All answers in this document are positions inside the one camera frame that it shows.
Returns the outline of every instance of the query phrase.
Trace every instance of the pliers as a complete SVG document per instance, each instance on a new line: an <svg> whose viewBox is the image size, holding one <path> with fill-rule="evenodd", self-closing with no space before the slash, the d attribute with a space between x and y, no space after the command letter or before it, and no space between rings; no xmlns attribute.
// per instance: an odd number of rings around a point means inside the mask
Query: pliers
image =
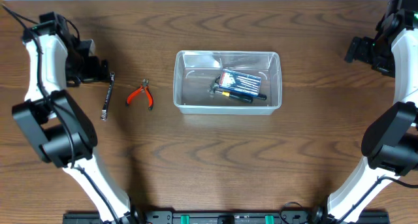
<svg viewBox="0 0 418 224"><path fill-rule="evenodd" d="M126 99L126 106L129 106L129 104L131 104L132 99L138 95L142 90L145 91L146 96L148 97L148 110L152 110L152 107L154 106L154 100L152 99L152 95L150 93L150 89L148 87L148 83L150 81L148 79L143 79L141 86L135 90L134 92L132 92L128 98Z"/></svg>

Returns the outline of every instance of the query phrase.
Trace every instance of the wooden table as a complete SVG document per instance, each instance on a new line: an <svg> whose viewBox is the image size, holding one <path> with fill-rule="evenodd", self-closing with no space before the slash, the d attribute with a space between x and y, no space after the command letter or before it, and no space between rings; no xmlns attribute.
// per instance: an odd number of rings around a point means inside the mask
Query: wooden table
<svg viewBox="0 0 418 224"><path fill-rule="evenodd" d="M366 128L391 106L394 79L344 56L354 36L374 36L386 1L7 1L32 19L56 11L93 39L116 85L69 89L93 122L110 173L141 208L277 210L315 206L359 162ZM80 186L41 163L12 119L23 101L29 58L21 27L0 12L0 219L60 223L67 211L94 211ZM271 116L183 115L172 103L180 50L274 51L283 104ZM125 98L150 79L145 96ZM402 180L418 183L411 172ZM393 223L416 223L418 193L391 184L369 208Z"/></svg>

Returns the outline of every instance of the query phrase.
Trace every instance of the plastic container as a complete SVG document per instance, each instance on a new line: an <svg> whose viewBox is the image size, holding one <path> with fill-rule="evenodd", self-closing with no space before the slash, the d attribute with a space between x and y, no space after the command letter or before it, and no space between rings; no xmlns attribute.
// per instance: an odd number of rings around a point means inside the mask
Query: plastic container
<svg viewBox="0 0 418 224"><path fill-rule="evenodd" d="M261 77L260 93L251 104L211 94L223 69ZM275 52L180 51L174 68L174 104L183 114L269 115L281 105L281 71Z"/></svg>

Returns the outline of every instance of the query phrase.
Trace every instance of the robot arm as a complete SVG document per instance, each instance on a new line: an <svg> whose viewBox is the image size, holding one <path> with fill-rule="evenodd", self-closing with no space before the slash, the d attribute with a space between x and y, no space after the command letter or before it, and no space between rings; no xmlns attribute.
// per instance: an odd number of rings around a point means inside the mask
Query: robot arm
<svg viewBox="0 0 418 224"><path fill-rule="evenodd" d="M33 40L37 39L39 48ZM70 174L96 205L103 223L137 223L129 197L107 173L96 150L93 124L65 91L67 86L108 80L106 62L99 64L92 40L79 40L69 33L66 19L54 12L40 16L40 24L24 31L23 41L31 60L29 90L25 102L13 106L12 114L33 149L44 162L53 162ZM41 64L38 66L38 55ZM38 87L38 68L45 99ZM60 125L41 125L59 114ZM63 130L68 127L73 141Z"/></svg>
<svg viewBox="0 0 418 224"><path fill-rule="evenodd" d="M367 204L392 182L376 184L360 201L378 178L397 180L418 165L418 138L406 133L415 125L418 111L418 0L390 0L376 30L375 39L353 39L346 61L358 59L383 75L396 77L394 105L367 129L363 157L342 187L329 195L322 223L330 219L356 222Z"/></svg>
<svg viewBox="0 0 418 224"><path fill-rule="evenodd" d="M398 101L418 103L418 11L414 18L416 27L404 28L392 43L396 65L394 104Z"/></svg>
<svg viewBox="0 0 418 224"><path fill-rule="evenodd" d="M343 186L318 207L311 223L332 223L336 219L338 223L357 221L363 208L392 181L376 183L378 179L396 181L417 168L418 136L406 133L418 118L414 105L418 103L417 14L418 0L390 0L376 28L376 38L353 39L346 61L357 59L371 64L372 69L386 76L396 76L394 105L369 126L362 140L364 156L359 165ZM14 119L44 162L62 167L82 186L96 205L103 223L143 224L142 215L139 217L127 194L102 165L95 149L97 135L92 123L65 91L68 86L108 77L106 65L100 65L92 56L93 41L80 41L70 35L66 19L55 13L40 16L40 24L31 30L37 34L43 51L42 66L37 65L39 54L32 36L25 31L23 40L31 58L31 79L25 102L12 109ZM44 99L37 87L38 68L42 68L42 81L50 94L48 99ZM74 148L70 147L62 125L41 127L53 117L53 110L46 101L59 106L57 111L68 125ZM71 168L72 155L76 159L74 168Z"/></svg>

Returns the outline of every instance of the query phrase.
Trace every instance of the black cable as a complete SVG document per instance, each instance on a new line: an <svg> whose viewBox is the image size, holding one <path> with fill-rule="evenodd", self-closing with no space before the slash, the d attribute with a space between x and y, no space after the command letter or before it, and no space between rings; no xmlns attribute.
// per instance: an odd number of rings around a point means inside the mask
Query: black cable
<svg viewBox="0 0 418 224"><path fill-rule="evenodd" d="M283 216L281 216L281 213L283 212L283 209L284 208L286 208L286 207L288 207L289 205L291 205L291 204L296 204L297 206L299 206L299 207L301 207L302 208L302 210L304 210L305 212L306 212L306 214L307 214L307 216L306 216L306 221L305 222L303 222L303 223L301 223L301 224L308 224L308 220L309 220L309 215L310 215L310 213L307 211L307 209L305 209L302 205L300 205L298 202L287 202L287 203L285 203L285 205L283 205L283 207L282 208L280 208L280 210L279 210L279 216L280 216L280 219L285 223L285 224L290 224L290 223L288 223L287 221L286 221L286 219L284 219L283 218Z"/></svg>
<svg viewBox="0 0 418 224"><path fill-rule="evenodd" d="M70 20L68 20L66 18L64 18L64 19L65 19L66 22L70 23L70 25L72 26L72 28L74 28L74 30L76 30L76 32L77 32L77 39L80 42L80 32L78 32L77 27Z"/></svg>
<svg viewBox="0 0 418 224"><path fill-rule="evenodd" d="M26 17L24 17L24 16L22 16L22 15L20 15L20 14L18 14L17 12L13 12L14 13L14 15L16 15L17 17L19 17L19 18L21 18L21 19L23 19L23 20L25 20L25 21L28 21L28 22L30 22L30 23L32 23L32 24L38 24L37 22L35 22L34 20L30 20L29 18L26 18Z"/></svg>
<svg viewBox="0 0 418 224"><path fill-rule="evenodd" d="M48 98L48 93L44 89L44 86L42 84L42 69L40 68L42 66L42 50L40 48L39 42L37 40L37 35L32 32L30 29L27 28L27 26L18 18L17 13L11 11L9 8L6 7L6 5L3 5L3 8L16 20L19 22L19 24L24 28L26 32L31 34L31 38L33 42L35 43L35 46L37 47L37 53L38 53L38 62L37 62L37 86L39 88L40 93L42 94L42 97L45 101L45 103L48 105L48 107L54 112L58 118L58 120L62 123L65 133L67 134L67 137L70 142L70 149L71 149L71 168L74 168L75 164L75 150L74 150L74 141L72 139L70 130L68 128L68 125L65 123L64 119L62 118L61 114L56 110L54 105L51 103L51 101Z"/></svg>
<svg viewBox="0 0 418 224"><path fill-rule="evenodd" d="M378 180L369 188L369 190L367 190L367 192L359 199L359 201L353 205L353 207L346 213L344 214L343 217L341 217L340 220L338 220L335 224L341 224L366 198L367 196L369 196L369 194L371 194L371 192L381 183L381 181L383 180L390 180L398 185L401 185L403 187L407 187L407 188L412 188L412 189L418 189L418 185L411 185L411 184L407 184L405 182L401 182L397 179L394 178L390 178L390 177L386 177L386 176L382 176L380 178L378 178Z"/></svg>
<svg viewBox="0 0 418 224"><path fill-rule="evenodd" d="M75 167L74 169L78 170L83 174L87 181L89 181L90 185L93 187L93 189L97 192L97 194L100 196L100 198L103 200L106 207L109 209L109 212L112 214L113 219L115 220L116 224L120 224L118 216L116 215L115 211L109 204L109 201L106 199L106 197L103 195L102 191L97 187L97 185L94 183L94 181L90 178L89 174L83 169L79 167Z"/></svg>
<svg viewBox="0 0 418 224"><path fill-rule="evenodd" d="M44 101L46 102L46 104L48 105L48 107L51 108L51 110L56 114L58 120L62 123L63 128L65 133L67 134L69 141L70 141L70 147L71 147L71 168L75 168L74 164L75 164L75 153L74 153L74 141L72 140L72 136L70 134L68 125L65 123L65 121L63 120L62 116L59 114L59 112L57 111L57 109L55 108L55 106L51 103L51 101L48 98L48 93L46 92L46 90L44 89L44 86L42 84L42 71L41 71L41 66L42 66L42 50L40 48L39 42L38 42L38 36L32 32L30 29L28 29L26 27L26 25L18 18L21 17L23 18L23 16L11 11L9 8L7 8L5 5L2 5L3 8L16 20L19 22L20 25L22 25L22 27L25 29L25 31L27 31L32 37L33 42L35 43L35 46L37 47L37 53L38 53L38 63L37 63L37 86L39 88L40 93L43 96ZM93 187L93 189L97 192L98 196L100 196L100 198L103 200L104 204L106 205L106 207L109 209L109 212L112 214L112 217L114 218L116 224L120 224L119 219L117 217L117 215L115 214L115 211L113 210L113 208L111 207L111 205L109 204L109 201L106 199L106 197L102 194L102 192L100 191L100 189L96 186L96 184L94 183L94 181L90 178L90 176L86 173L86 171L84 171L84 169L82 168L75 168L76 170L80 171L88 180L88 182L90 183L90 185Z"/></svg>

